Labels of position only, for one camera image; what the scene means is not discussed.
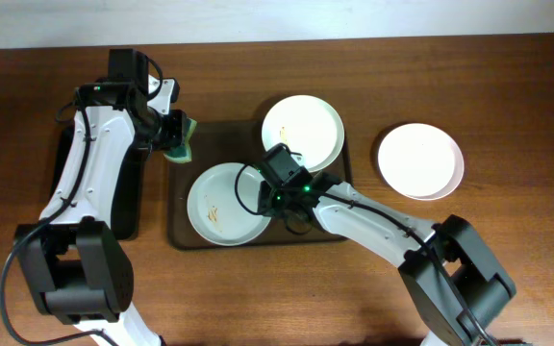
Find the green and yellow sponge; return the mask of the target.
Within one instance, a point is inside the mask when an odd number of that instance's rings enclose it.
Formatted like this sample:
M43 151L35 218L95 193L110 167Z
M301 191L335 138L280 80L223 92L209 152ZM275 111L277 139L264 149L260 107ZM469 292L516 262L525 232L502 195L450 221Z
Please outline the green and yellow sponge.
M192 152L190 149L190 139L194 134L197 122L188 118L185 122L184 130L186 131L183 141L180 145L172 147L164 152L164 157L173 163L188 163L192 161Z

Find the white plate top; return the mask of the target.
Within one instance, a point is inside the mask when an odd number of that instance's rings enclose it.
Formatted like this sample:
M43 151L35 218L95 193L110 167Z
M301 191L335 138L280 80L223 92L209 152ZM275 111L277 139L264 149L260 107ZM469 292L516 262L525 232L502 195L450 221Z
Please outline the white plate top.
M305 167L316 172L332 164L345 142L338 112L311 95L294 95L277 102L264 117L261 128L264 149L286 144L302 156Z

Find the white plate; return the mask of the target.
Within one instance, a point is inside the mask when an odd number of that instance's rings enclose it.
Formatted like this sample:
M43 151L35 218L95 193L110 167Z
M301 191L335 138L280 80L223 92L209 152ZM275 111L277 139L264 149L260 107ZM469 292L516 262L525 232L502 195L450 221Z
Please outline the white plate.
M377 150L384 181L411 199L434 201L451 194L465 175L465 158L445 131L423 123L409 123L387 132Z
M264 117L261 128L264 149L286 144L302 156L305 167L316 172L332 164L345 142L338 112L311 95L294 95L277 102Z

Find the pale blue plate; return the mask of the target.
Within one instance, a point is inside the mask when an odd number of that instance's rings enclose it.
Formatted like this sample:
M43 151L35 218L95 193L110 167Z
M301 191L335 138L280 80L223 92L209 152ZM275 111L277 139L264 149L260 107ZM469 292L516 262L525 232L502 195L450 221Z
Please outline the pale blue plate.
M243 164L225 162L203 172L192 184L187 212L193 229L219 246L250 243L268 227L271 218L253 215L239 203L235 181Z

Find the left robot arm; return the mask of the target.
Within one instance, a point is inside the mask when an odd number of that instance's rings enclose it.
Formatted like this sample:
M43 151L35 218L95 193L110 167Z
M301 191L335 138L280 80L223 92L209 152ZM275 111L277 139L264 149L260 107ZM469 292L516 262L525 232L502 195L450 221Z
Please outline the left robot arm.
M74 91L71 145L38 222L16 229L18 262L37 310L100 345L160 345L132 302L134 271L120 240L137 229L147 157L191 159L195 122L179 84L138 50L113 49L108 73Z

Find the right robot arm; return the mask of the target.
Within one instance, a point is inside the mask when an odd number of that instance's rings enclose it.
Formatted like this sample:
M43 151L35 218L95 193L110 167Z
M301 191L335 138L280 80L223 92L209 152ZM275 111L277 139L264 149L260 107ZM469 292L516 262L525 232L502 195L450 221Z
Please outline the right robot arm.
M310 173L284 144L255 167L264 178L259 214L348 238L389 262L437 341L497 344L487 328L516 284L468 221L435 222L382 205L336 175Z

